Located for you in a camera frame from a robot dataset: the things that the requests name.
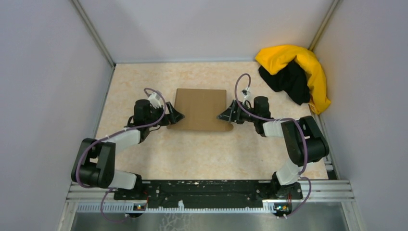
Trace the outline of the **brown cardboard box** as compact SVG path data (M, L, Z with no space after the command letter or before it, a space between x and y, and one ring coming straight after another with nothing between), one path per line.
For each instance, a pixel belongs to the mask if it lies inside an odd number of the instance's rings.
M227 108L226 90L178 88L174 108L184 118L168 126L168 129L211 132L233 130L231 123L217 118Z

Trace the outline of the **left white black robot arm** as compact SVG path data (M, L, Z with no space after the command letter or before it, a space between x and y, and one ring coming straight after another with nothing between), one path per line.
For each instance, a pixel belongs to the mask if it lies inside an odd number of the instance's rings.
M143 196L140 175L116 170L115 156L125 149L142 143L152 127L174 125L184 119L171 102L154 107L149 100L137 100L134 114L120 131L101 138L85 138L71 171L72 181L84 188L120 188L132 199Z

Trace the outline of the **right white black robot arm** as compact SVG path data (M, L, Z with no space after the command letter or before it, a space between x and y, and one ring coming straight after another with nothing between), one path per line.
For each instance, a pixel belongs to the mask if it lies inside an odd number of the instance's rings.
M289 193L290 185L298 181L308 163L318 162L329 153L327 141L313 117L274 119L265 96L255 97L253 104L233 100L217 119L236 124L249 122L262 137L284 139L288 159L272 176L271 193L276 198Z

